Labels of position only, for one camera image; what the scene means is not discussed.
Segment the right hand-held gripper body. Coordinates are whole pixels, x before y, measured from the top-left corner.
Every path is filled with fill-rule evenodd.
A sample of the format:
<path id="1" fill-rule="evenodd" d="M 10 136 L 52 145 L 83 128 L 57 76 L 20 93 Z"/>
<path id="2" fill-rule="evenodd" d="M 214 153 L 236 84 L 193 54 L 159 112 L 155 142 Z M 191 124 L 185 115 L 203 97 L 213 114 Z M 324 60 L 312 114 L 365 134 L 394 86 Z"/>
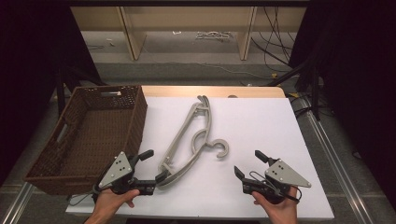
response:
<path id="1" fill-rule="evenodd" d="M 282 203 L 285 199 L 295 202 L 300 200 L 295 196 L 290 196 L 291 187 L 311 188 L 312 184 L 298 174 L 294 169 L 281 159 L 268 159 L 266 163 L 269 167 L 264 171 L 264 197 L 272 204 Z"/>

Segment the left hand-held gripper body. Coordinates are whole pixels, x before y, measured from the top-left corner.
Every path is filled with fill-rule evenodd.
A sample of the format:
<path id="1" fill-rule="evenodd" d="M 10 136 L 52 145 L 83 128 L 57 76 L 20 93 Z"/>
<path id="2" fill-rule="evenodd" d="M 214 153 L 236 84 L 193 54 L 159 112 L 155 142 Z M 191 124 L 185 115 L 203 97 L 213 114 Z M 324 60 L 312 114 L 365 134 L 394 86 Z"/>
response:
<path id="1" fill-rule="evenodd" d="M 136 189 L 134 168 L 140 160 L 139 155 L 127 156 L 121 152 L 114 161 L 101 173 L 92 191 L 99 194 L 105 189 L 110 189 L 115 194 L 123 194 L 131 189 Z"/>

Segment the brown wicker basket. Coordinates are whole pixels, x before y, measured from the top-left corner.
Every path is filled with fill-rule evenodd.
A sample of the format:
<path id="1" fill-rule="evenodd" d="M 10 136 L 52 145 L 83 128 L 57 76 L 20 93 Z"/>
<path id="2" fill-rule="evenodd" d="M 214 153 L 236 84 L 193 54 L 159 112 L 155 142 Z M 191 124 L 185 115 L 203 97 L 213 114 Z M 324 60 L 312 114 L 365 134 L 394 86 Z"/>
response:
<path id="1" fill-rule="evenodd" d="M 147 109 L 140 86 L 74 89 L 24 180 L 49 195 L 90 191 L 115 156 L 138 152 Z"/>

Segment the person's left hand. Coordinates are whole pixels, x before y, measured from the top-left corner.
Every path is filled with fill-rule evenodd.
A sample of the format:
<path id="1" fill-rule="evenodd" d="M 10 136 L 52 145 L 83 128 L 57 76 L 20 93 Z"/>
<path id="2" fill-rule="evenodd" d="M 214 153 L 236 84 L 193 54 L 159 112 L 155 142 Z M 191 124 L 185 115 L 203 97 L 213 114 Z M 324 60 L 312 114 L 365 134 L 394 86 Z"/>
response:
<path id="1" fill-rule="evenodd" d="M 92 218 L 97 221 L 108 221 L 122 205 L 127 204 L 130 208 L 134 208 L 133 199 L 139 194 L 138 189 L 128 190 L 123 194 L 116 194 L 111 189 L 103 190 L 96 201 Z"/>

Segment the person's right hand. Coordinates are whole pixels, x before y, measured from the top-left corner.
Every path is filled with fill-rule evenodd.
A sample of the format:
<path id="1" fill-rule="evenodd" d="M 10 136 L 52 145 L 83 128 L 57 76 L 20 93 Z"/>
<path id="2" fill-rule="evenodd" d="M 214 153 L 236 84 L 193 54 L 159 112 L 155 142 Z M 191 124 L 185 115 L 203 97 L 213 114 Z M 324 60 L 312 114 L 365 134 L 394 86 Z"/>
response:
<path id="1" fill-rule="evenodd" d="M 251 193 L 254 203 L 260 205 L 272 224 L 298 224 L 297 202 L 285 199 L 282 203 L 272 204 L 259 192 Z"/>

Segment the white table mat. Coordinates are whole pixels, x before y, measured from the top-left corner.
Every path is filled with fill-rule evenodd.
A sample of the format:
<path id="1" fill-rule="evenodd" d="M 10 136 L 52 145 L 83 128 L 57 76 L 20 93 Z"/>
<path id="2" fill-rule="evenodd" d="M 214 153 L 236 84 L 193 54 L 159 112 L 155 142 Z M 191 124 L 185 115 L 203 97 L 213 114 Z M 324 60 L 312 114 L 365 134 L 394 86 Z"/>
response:
<path id="1" fill-rule="evenodd" d="M 308 153 L 299 125 L 287 98 L 208 97 L 212 112 L 209 140 L 224 139 L 230 146 L 225 158 L 222 148 L 204 148 L 190 170 L 152 196 L 138 196 L 134 208 L 123 205 L 116 216 L 140 218 L 263 220 L 267 217 L 253 198 L 244 194 L 234 175 L 236 165 L 247 177 L 250 171 L 263 175 L 268 164 L 255 157 L 255 150 L 280 158 L 312 187 L 302 191 L 298 203 L 300 220 L 333 219 L 334 214 L 316 168 Z M 185 120 L 195 97 L 147 97 L 148 112 L 140 151 L 154 156 L 135 168 L 139 179 L 153 179 L 169 144 Z"/>

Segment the wooden table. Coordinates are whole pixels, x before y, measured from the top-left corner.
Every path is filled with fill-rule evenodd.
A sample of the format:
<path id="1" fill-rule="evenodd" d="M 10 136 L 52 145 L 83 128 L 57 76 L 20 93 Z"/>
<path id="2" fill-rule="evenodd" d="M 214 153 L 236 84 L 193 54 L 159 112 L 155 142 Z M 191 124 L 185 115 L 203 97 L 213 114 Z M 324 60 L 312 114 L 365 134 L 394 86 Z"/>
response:
<path id="1" fill-rule="evenodd" d="M 241 87 L 241 86 L 154 86 L 145 85 L 143 93 L 150 97 L 207 97 L 223 98 L 285 98 L 279 87 Z"/>

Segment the black metal stand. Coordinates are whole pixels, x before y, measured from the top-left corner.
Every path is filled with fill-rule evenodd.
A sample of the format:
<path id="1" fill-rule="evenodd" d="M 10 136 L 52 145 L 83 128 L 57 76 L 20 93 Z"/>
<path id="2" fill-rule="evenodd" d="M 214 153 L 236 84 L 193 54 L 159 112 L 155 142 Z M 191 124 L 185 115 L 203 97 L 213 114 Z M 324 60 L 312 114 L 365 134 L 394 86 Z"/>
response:
<path id="1" fill-rule="evenodd" d="M 106 86 L 106 83 L 98 75 L 86 73 L 80 68 L 69 65 L 63 66 L 55 75 L 55 78 L 59 114 L 63 113 L 66 105 L 64 88 L 73 92 L 74 88 L 81 86 L 81 80 L 87 80 L 97 86 Z"/>
<path id="2" fill-rule="evenodd" d="M 299 78 L 295 84 L 295 89 L 297 91 L 306 91 L 307 89 L 311 90 L 311 111 L 316 118 L 316 120 L 320 120 L 319 111 L 318 111 L 318 60 L 314 58 L 308 58 L 300 65 L 292 68 L 285 75 L 276 78 L 270 83 L 266 84 L 266 87 L 275 87 L 278 84 L 283 83 L 291 77 L 299 75 Z"/>

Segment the beige wooden shelf unit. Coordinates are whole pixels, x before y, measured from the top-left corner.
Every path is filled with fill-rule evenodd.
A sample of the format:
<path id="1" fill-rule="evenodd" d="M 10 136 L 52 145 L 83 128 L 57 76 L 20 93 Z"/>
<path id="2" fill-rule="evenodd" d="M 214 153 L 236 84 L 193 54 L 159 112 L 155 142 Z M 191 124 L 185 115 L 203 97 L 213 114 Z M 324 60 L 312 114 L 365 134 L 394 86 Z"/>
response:
<path id="1" fill-rule="evenodd" d="M 139 58 L 147 32 L 235 32 L 241 60 L 248 58 L 254 32 L 298 32 L 305 7 L 72 7 L 82 31 L 122 31 L 130 57 Z"/>

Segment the black curtain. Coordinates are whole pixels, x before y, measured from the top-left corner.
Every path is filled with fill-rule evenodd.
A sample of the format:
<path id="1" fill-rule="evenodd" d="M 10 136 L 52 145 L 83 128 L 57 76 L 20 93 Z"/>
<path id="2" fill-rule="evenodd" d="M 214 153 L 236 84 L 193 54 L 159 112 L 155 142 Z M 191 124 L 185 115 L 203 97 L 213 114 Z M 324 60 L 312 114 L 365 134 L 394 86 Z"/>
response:
<path id="1" fill-rule="evenodd" d="M 344 130 L 396 211 L 396 0 L 310 0 L 290 59 L 328 40 L 319 75 Z"/>
<path id="2" fill-rule="evenodd" d="M 0 0 L 0 186 L 41 120 L 56 77 L 100 77 L 71 7 Z"/>

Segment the metal floor rail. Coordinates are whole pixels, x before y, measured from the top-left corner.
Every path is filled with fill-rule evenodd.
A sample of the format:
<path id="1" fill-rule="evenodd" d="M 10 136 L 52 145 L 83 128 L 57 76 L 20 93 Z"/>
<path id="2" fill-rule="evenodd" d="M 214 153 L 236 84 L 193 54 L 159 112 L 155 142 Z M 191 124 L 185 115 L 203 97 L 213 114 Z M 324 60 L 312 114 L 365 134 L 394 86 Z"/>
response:
<path id="1" fill-rule="evenodd" d="M 347 173 L 347 170 L 336 153 L 332 142 L 326 134 L 321 122 L 315 117 L 313 105 L 305 98 L 301 98 L 301 105 L 307 113 L 308 120 L 313 127 L 314 132 L 324 150 L 326 157 L 332 167 L 332 170 L 340 184 L 341 189 L 348 200 L 351 209 L 360 224 L 374 224 L 368 208 L 359 195 L 355 185 Z"/>
<path id="2" fill-rule="evenodd" d="M 0 224 L 18 224 L 34 190 L 35 187 L 32 184 L 25 182 L 18 190 L 18 194 L 6 211 L 5 216 L 0 220 Z"/>

